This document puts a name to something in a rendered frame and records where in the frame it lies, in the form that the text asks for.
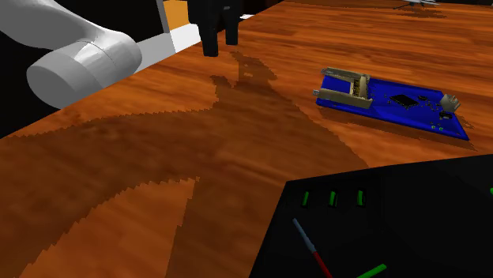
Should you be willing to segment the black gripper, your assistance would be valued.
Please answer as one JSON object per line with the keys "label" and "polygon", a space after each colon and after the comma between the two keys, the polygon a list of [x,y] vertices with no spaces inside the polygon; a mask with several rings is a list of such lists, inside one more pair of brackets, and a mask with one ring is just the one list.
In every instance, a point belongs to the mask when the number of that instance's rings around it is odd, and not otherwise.
{"label": "black gripper", "polygon": [[[243,13],[243,0],[186,0],[188,19],[191,24],[217,24],[224,17],[226,44],[235,46],[239,41],[239,19]],[[215,28],[201,26],[203,55],[218,56]]]}

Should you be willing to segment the blue circuit board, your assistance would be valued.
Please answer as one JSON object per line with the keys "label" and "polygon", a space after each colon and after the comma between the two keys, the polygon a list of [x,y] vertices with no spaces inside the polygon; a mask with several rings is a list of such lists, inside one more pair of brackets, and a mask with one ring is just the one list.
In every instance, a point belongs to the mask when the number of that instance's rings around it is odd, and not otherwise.
{"label": "blue circuit board", "polygon": [[455,96],[331,67],[322,69],[321,74],[321,88],[313,91],[320,107],[469,139],[455,115],[460,107]]}

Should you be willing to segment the small grey object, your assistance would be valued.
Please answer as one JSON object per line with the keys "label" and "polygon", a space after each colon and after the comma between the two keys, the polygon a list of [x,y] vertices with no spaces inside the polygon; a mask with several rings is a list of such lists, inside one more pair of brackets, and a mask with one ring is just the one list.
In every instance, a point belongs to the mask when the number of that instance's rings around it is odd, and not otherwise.
{"label": "small grey object", "polygon": [[394,7],[394,9],[400,9],[406,6],[422,6],[430,5],[430,6],[439,6],[439,3],[435,0],[402,0],[405,4],[402,6]]}

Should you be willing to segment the black device with green marks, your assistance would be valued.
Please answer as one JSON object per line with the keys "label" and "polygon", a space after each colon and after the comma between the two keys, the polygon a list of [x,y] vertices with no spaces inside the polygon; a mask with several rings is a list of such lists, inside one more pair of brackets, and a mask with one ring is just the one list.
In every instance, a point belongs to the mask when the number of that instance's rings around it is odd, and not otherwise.
{"label": "black device with green marks", "polygon": [[493,278],[493,155],[287,182],[249,278]]}

